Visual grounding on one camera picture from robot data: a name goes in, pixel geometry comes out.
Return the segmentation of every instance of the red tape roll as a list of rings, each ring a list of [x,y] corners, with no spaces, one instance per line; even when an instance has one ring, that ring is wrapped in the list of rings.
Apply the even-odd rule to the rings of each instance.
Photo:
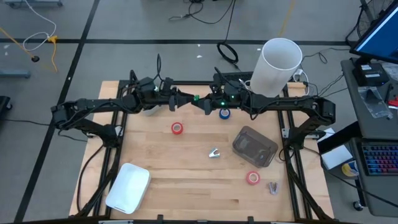
[[[183,130],[183,128],[182,128],[182,124],[181,123],[176,122],[176,123],[172,124],[172,132],[174,134],[181,134],[182,130]]]
[[[251,185],[256,185],[260,182],[260,174],[256,171],[250,171],[246,175],[246,181]]]

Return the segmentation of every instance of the colorful keyboard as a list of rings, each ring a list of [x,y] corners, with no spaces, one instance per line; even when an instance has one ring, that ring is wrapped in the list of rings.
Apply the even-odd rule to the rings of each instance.
[[[368,175],[398,175],[398,143],[362,143],[362,152]]]

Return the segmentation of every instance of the white cup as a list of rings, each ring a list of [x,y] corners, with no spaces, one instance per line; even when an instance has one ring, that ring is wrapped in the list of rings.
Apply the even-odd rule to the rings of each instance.
[[[266,97],[279,95],[302,57],[300,47],[291,40],[275,38],[267,41],[250,80],[251,90]]]

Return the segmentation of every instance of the wooden tabletop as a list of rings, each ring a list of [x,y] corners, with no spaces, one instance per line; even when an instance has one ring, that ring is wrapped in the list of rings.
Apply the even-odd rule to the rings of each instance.
[[[201,97],[210,91],[208,86],[179,88]],[[118,82],[103,82],[99,98],[114,98],[117,89]],[[303,93],[301,83],[289,83],[290,96],[301,96]],[[109,124],[111,117],[112,113],[97,113],[93,121]],[[302,112],[294,112],[296,126],[307,118]],[[172,134],[171,125],[174,122],[183,124],[182,134]],[[232,142],[243,126],[250,126],[275,141],[278,152],[282,148],[276,111],[263,113],[255,121],[240,110],[232,110],[227,120],[220,119],[218,111],[206,116],[203,110],[192,105],[185,105],[175,112],[164,106],[152,116],[130,114],[120,166],[128,162],[145,168],[152,180],[138,211],[128,215],[112,210],[111,218],[154,220],[158,214],[163,214],[165,220],[241,221],[253,216],[255,221],[293,221],[285,164],[275,156],[269,167],[258,169],[232,152]],[[101,144],[99,138],[89,139],[82,165]],[[314,140],[305,140],[305,146],[318,150]],[[213,147],[220,150],[220,158],[208,157]],[[326,214],[332,217],[320,158],[309,151],[301,150],[300,153],[307,189]],[[89,163],[83,174],[80,206],[90,199],[98,186],[103,156],[104,150]],[[246,174],[251,170],[260,173],[261,181],[257,185],[246,182]],[[270,194],[269,182],[280,184],[277,195]],[[301,201],[300,191],[297,188],[296,191]],[[70,214],[76,212],[75,192]],[[300,213],[304,217],[301,203]]]

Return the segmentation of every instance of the white cable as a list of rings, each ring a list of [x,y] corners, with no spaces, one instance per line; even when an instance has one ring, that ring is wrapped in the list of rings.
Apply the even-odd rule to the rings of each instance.
[[[298,75],[298,79],[300,79],[302,74],[304,74],[305,79],[307,80],[307,83],[310,83],[310,80],[308,79],[307,74],[302,69],[297,69],[297,71],[293,74],[294,82],[298,82],[298,80],[296,80],[295,76]],[[309,86],[307,86],[307,92],[305,93],[305,95],[308,96],[308,94],[310,94],[310,87]]]
[[[24,49],[27,50],[27,51],[33,51],[33,50],[36,50],[36,49],[38,49],[39,47],[41,47],[41,46],[47,41],[48,38],[50,38],[51,36],[54,35],[55,30],[57,30],[57,25],[56,25],[53,21],[51,21],[50,19],[47,19],[46,17],[44,17],[44,16],[40,15],[39,13],[37,13],[37,12],[33,9],[33,7],[30,6],[30,4],[27,2],[27,0],[24,0],[24,1],[25,1],[25,3],[29,6],[30,10],[32,10],[32,12],[34,12],[36,15],[38,15],[38,16],[41,17],[42,19],[44,19],[44,20],[46,20],[46,21],[48,21],[48,22],[51,22],[51,23],[54,25],[54,31],[51,33],[51,35],[49,35],[47,32],[37,32],[37,33],[31,35],[30,37],[26,38],[26,39],[23,41],[22,46],[24,47]],[[36,35],[39,35],[39,34],[45,34],[45,35],[47,36],[47,38],[46,38],[45,40],[43,40],[43,42],[42,42],[41,44],[39,44],[38,46],[36,46],[35,48],[33,48],[33,49],[27,49],[27,48],[25,47],[25,43],[26,43],[29,39],[31,39],[32,37],[34,37],[34,36],[36,36]]]

